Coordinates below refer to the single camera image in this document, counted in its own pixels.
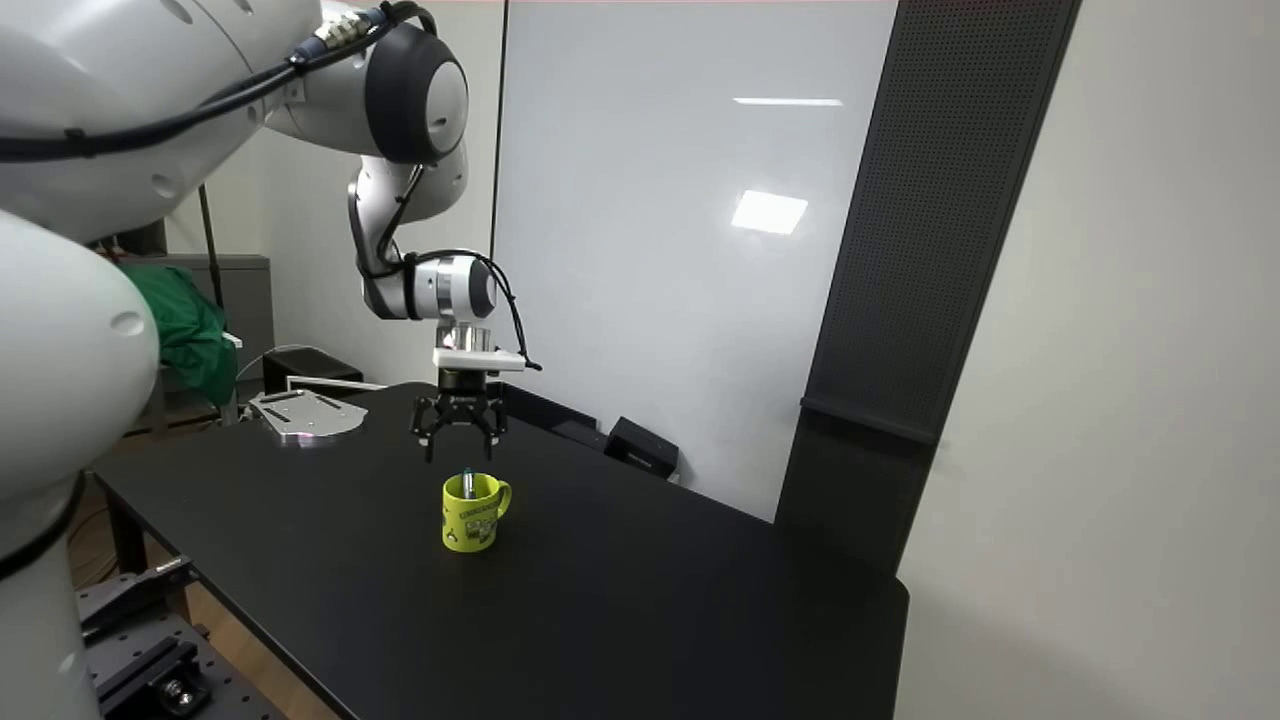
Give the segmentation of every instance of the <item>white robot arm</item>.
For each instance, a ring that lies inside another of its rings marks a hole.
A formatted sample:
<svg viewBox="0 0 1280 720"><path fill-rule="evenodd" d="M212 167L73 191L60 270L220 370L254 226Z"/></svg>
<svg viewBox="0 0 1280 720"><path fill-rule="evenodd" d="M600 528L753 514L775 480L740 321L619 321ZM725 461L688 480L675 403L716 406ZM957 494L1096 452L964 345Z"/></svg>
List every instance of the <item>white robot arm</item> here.
<svg viewBox="0 0 1280 720"><path fill-rule="evenodd" d="M259 124L364 155L347 206L366 309L443 321L428 444L485 420L485 374L527 369L520 321L520 356L485 338L487 291L512 299L492 260L390 240L465 191L465 99L465 69L404 0L5 0L0 715L95 715L50 524L154 382L142 299L80 244L167 217Z"/></svg>

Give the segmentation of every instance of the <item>green object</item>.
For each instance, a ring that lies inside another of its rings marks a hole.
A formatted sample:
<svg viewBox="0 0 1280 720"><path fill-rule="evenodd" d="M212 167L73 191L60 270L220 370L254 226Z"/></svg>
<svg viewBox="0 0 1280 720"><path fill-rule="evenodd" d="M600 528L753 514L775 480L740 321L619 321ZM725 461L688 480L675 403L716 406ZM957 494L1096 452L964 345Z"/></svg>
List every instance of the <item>green object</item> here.
<svg viewBox="0 0 1280 720"><path fill-rule="evenodd" d="M158 369L200 401L229 403L236 392L236 348L222 335L222 313L180 269L130 265L122 274L154 315Z"/></svg>

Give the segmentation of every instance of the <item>white wall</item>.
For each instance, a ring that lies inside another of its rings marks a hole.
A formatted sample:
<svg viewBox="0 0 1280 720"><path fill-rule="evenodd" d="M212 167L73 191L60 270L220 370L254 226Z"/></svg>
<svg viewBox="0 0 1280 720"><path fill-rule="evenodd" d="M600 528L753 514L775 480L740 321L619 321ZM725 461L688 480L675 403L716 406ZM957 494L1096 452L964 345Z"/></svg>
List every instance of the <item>white wall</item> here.
<svg viewBox="0 0 1280 720"><path fill-rule="evenodd" d="M540 374L772 519L895 0L512 0L498 244ZM753 96L818 99L759 109ZM795 231L737 226L748 191Z"/></svg>
<svg viewBox="0 0 1280 720"><path fill-rule="evenodd" d="M1280 715L1275 35L1084 0L904 560L904 720Z"/></svg>
<svg viewBox="0 0 1280 720"><path fill-rule="evenodd" d="M259 136L252 136L229 163L220 163L204 186L212 206L216 253L222 257L262 257L259 198ZM200 194L191 191L167 218L162 240L172 257L204 257Z"/></svg>
<svg viewBox="0 0 1280 720"><path fill-rule="evenodd" d="M502 0L418 0L466 69L466 191L437 218L406 223L399 246L487 246L492 155L498 99ZM437 324L384 324L360 299L347 235L347 181L357 155L311 149L275 132L243 143L212 181L220 253L266 253L278 348L323 348L370 381L424 381ZM204 253L195 194L167 218L172 253Z"/></svg>

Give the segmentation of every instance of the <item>floor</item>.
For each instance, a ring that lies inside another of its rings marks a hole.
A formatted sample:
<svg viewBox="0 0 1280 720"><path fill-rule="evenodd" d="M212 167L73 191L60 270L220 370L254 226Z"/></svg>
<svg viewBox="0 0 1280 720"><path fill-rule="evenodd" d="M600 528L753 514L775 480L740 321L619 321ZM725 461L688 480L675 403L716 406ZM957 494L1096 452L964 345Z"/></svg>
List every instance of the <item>floor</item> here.
<svg viewBox="0 0 1280 720"><path fill-rule="evenodd" d="M73 580L74 589L98 583L114 573L106 504L95 482L82 486L82 501L73 519ZM246 677L266 705L275 705L286 720L332 720L334 712L300 684L209 589L187 589L191 623L209 633L212 648Z"/></svg>

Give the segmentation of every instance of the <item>small object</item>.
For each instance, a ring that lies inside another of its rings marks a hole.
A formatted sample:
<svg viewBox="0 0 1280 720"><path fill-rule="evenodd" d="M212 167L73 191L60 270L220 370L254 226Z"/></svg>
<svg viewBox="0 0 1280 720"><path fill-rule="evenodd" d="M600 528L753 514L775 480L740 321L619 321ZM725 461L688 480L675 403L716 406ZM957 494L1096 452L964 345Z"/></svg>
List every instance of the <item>small object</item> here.
<svg viewBox="0 0 1280 720"><path fill-rule="evenodd" d="M666 444L663 437L657 437L622 415L613 424L605 454L617 454L622 462L637 462L637 469L642 469L653 477L666 477L666 480L680 469L675 444Z"/></svg>
<svg viewBox="0 0 1280 720"><path fill-rule="evenodd" d="M326 374L326 381L364 381L360 369L332 359L323 353L311 348L293 348L293 353L271 353L262 356L262 392L282 392L286 374Z"/></svg>
<svg viewBox="0 0 1280 720"><path fill-rule="evenodd" d="M246 406L275 430L282 448L332 444L338 437L353 437L366 415L366 406L306 387L254 396Z"/></svg>
<svg viewBox="0 0 1280 720"><path fill-rule="evenodd" d="M496 524L512 509L512 482L487 471L461 471L438 482L438 543L446 550L487 550Z"/></svg>

